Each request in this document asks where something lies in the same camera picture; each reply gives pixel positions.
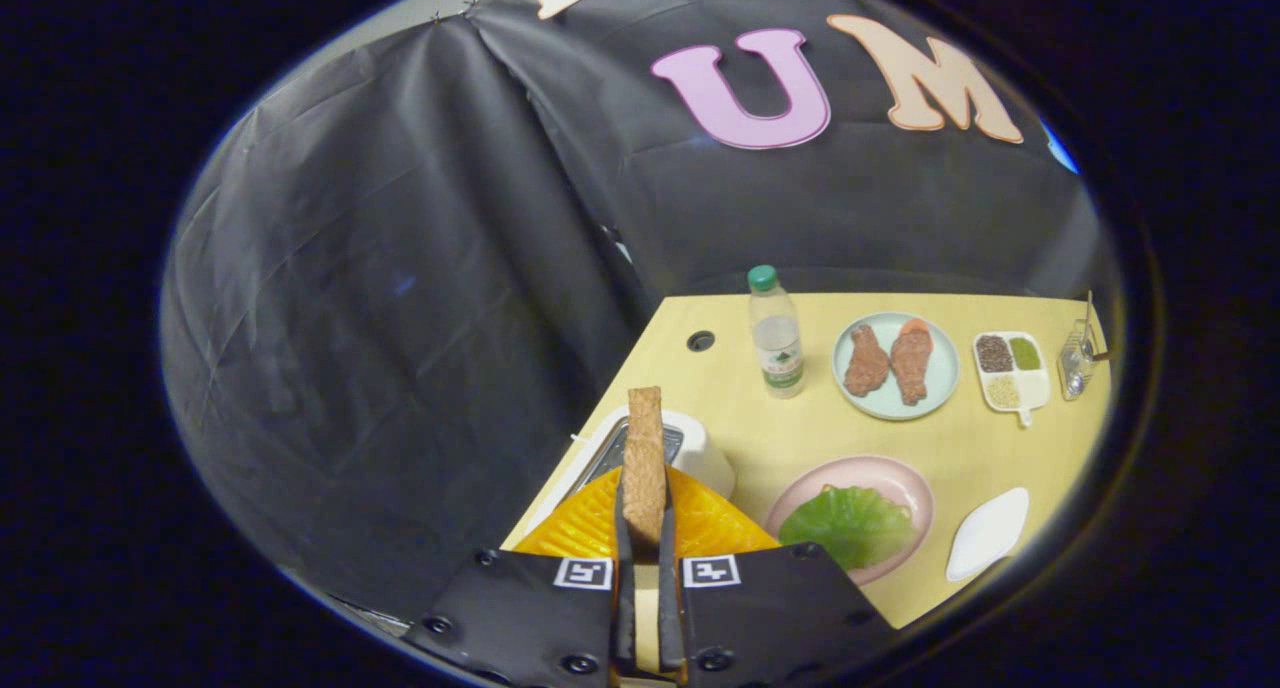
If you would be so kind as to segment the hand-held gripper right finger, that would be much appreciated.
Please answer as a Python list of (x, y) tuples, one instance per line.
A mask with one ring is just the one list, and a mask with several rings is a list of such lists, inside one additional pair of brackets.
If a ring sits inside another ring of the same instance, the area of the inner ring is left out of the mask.
[(804, 687), (860, 671), (895, 630), (819, 545), (778, 545), (668, 471), (657, 660), (682, 687)]

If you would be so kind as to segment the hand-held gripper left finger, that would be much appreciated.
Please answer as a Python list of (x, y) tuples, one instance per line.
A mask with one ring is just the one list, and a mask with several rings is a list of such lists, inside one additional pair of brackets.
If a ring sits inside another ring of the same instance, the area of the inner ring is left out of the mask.
[(635, 574), (621, 471), (566, 497), (512, 550), (484, 549), (407, 645), (509, 687), (616, 687), (636, 668)]

